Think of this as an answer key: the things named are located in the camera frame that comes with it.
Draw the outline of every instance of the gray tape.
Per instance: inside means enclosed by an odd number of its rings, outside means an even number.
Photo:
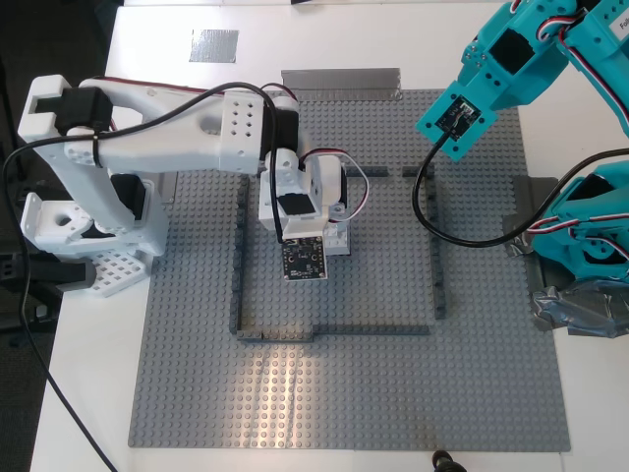
[[[629,286],[615,280],[582,280],[564,290],[533,294],[538,325],[567,326],[579,336],[617,337],[629,333]]]
[[[193,29],[189,62],[236,62],[238,32],[235,29]]]
[[[397,100],[399,69],[282,71],[284,85],[300,101]]]

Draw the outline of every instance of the lego brick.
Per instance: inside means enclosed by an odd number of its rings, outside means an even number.
[[[499,247],[441,244],[447,317],[434,319],[430,240],[413,216],[413,181],[402,171],[429,150],[414,125],[439,92],[402,95],[301,104],[314,145],[345,148],[390,174],[373,179],[374,200],[352,221],[353,254],[344,258],[369,257],[367,274],[346,271],[338,258],[330,264],[336,275],[323,282],[331,291],[326,298],[320,282],[291,284],[279,266],[248,265],[252,253],[278,265],[281,248],[254,228],[255,206],[246,244],[237,248],[239,177],[180,173],[167,251],[153,264],[130,446],[570,448],[552,335],[532,324],[523,261]],[[517,112],[508,111],[459,163],[435,160],[439,224],[464,237],[500,234],[503,216],[515,211],[512,177],[525,174]],[[360,179],[349,184],[355,202]],[[230,325],[238,310],[235,251],[244,254],[241,266],[245,261],[243,326]],[[276,258],[265,259],[266,251]],[[272,280],[260,280],[263,274]],[[369,306],[376,289],[384,300],[377,309]],[[417,318],[426,320],[429,335],[343,332]],[[311,342],[270,339],[280,329],[305,336],[322,325],[335,333]],[[253,342],[239,340],[239,331]]]
[[[300,101],[397,100],[399,69],[316,69],[282,71]]]

